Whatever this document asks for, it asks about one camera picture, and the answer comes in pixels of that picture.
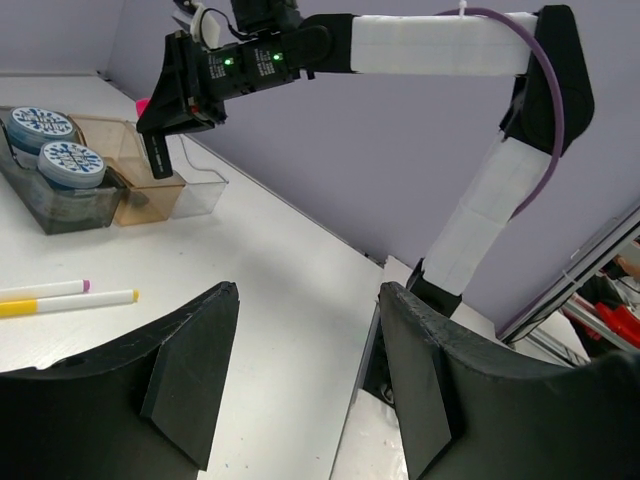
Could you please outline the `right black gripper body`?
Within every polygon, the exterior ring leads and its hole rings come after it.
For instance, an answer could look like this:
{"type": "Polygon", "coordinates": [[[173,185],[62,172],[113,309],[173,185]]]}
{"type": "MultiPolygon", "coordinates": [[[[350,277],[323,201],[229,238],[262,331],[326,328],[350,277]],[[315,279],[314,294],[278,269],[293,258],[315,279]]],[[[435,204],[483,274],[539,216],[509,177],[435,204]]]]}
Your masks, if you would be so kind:
{"type": "Polygon", "coordinates": [[[187,112],[222,115],[224,102],[287,85],[301,77],[280,35],[262,36],[218,48],[187,37],[187,112]]]}

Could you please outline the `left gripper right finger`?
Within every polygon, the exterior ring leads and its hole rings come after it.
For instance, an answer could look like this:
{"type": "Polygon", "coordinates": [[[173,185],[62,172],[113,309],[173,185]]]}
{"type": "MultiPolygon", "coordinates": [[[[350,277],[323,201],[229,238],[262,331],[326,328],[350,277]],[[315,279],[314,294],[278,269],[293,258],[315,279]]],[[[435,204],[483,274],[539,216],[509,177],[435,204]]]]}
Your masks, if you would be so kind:
{"type": "Polygon", "coordinates": [[[379,292],[412,479],[635,479],[639,358],[567,368],[519,354],[395,282],[379,292]]]}

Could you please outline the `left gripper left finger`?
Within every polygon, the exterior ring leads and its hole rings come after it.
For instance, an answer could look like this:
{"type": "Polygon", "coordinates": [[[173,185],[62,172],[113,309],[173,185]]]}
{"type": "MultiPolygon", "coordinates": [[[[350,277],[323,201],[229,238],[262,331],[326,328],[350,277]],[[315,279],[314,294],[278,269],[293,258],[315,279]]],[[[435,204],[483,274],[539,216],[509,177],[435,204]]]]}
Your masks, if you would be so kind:
{"type": "Polygon", "coordinates": [[[208,467],[238,315],[222,282],[50,367],[1,376],[5,479],[194,479],[208,467]]]}

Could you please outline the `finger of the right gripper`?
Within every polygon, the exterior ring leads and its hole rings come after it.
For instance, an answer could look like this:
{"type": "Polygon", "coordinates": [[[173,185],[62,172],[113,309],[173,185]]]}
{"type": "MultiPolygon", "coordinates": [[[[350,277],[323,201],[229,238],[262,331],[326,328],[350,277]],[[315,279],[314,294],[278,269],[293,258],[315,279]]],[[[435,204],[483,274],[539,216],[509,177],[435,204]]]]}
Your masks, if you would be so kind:
{"type": "Polygon", "coordinates": [[[184,32],[165,37],[162,69],[152,96],[137,121],[143,135],[177,135],[225,123],[225,107],[205,92],[198,60],[207,52],[184,32]]]}

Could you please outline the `pink highlighter cap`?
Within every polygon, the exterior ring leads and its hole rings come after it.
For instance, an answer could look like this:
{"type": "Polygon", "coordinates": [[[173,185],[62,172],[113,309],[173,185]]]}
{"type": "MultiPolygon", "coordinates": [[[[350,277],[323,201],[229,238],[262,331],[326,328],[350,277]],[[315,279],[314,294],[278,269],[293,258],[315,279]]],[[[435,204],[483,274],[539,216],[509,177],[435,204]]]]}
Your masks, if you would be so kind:
{"type": "Polygon", "coordinates": [[[149,98],[140,99],[136,102],[136,112],[139,116],[141,116],[144,113],[144,110],[148,106],[149,102],[150,102],[149,98]]]}

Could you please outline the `black pink highlighter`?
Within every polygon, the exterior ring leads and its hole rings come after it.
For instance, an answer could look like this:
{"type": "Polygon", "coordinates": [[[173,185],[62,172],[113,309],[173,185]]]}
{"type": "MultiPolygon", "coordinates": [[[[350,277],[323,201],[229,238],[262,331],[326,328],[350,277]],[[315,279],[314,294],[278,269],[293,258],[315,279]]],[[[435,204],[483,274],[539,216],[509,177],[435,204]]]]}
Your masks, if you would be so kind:
{"type": "Polygon", "coordinates": [[[142,140],[153,177],[157,180],[170,178],[173,168],[165,136],[146,133],[142,135],[142,140]]]}

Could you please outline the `blue white round jar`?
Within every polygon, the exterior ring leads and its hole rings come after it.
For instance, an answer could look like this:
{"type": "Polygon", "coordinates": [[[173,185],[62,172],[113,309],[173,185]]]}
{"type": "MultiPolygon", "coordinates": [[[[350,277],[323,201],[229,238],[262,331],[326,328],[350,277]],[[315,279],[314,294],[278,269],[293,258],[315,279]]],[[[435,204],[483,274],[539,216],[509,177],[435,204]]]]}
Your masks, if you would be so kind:
{"type": "Polygon", "coordinates": [[[12,108],[6,129],[9,141],[18,153],[35,156],[49,142],[75,142],[78,139],[77,128],[66,115],[35,106],[12,108]]]}

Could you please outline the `black green highlighter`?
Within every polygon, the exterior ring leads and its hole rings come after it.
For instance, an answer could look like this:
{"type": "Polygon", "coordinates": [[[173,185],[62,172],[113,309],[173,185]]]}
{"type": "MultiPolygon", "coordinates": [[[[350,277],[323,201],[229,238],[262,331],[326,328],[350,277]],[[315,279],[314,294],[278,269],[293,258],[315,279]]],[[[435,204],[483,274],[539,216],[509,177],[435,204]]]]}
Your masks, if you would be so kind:
{"type": "Polygon", "coordinates": [[[121,191],[121,201],[124,204],[133,208],[142,208],[149,203],[149,198],[144,193],[134,190],[131,184],[113,167],[107,167],[105,176],[121,191]]]}

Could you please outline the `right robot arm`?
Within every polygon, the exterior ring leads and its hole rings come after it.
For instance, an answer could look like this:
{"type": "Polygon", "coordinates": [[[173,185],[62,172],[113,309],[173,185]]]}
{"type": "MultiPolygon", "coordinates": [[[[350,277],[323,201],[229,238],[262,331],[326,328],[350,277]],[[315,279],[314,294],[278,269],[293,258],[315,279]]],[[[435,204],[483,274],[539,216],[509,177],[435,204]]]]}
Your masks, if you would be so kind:
{"type": "Polygon", "coordinates": [[[479,170],[505,113],[504,78],[321,75],[236,99],[211,149],[240,320],[363,325],[381,263],[414,265],[479,170]]]}

